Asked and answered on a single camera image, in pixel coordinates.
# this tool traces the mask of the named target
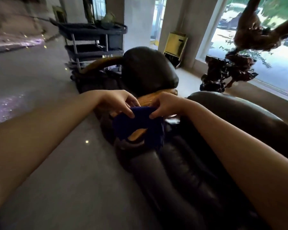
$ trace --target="blue cloth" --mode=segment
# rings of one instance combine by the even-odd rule
[[[160,149],[164,142],[164,119],[158,117],[150,119],[149,115],[156,110],[153,107],[132,107],[135,115],[134,119],[129,118],[124,113],[120,113],[113,119],[112,126],[116,136],[120,139],[127,139],[138,129],[147,128],[144,135],[144,142],[148,147]]]

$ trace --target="hand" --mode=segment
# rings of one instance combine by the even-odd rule
[[[140,106],[138,100],[126,90],[94,90],[94,92],[100,96],[98,106],[123,112],[130,118],[134,118],[130,107]]]
[[[188,99],[183,97],[178,97],[174,94],[162,92],[158,97],[156,97],[150,106],[158,108],[156,111],[151,113],[149,116],[151,119],[157,117],[165,117],[175,114],[184,114],[185,102]]]

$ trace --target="doorway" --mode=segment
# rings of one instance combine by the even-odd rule
[[[150,47],[152,49],[158,50],[165,6],[166,6],[166,0],[155,1],[154,18],[150,34]]]

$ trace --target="marble floor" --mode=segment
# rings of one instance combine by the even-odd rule
[[[77,95],[62,38],[0,54],[0,122]],[[198,91],[183,69],[178,91]],[[131,174],[88,116],[0,210],[1,229],[161,229]]]

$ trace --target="window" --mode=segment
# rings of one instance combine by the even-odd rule
[[[224,58],[225,54],[235,47],[233,37],[238,20],[248,1],[226,1],[220,21],[202,58],[207,54]],[[273,29],[288,19],[288,0],[261,0],[257,15],[264,27]],[[259,73],[257,80],[288,94],[288,38],[280,47],[270,52],[245,50],[241,54],[248,54],[257,60],[253,66]]]

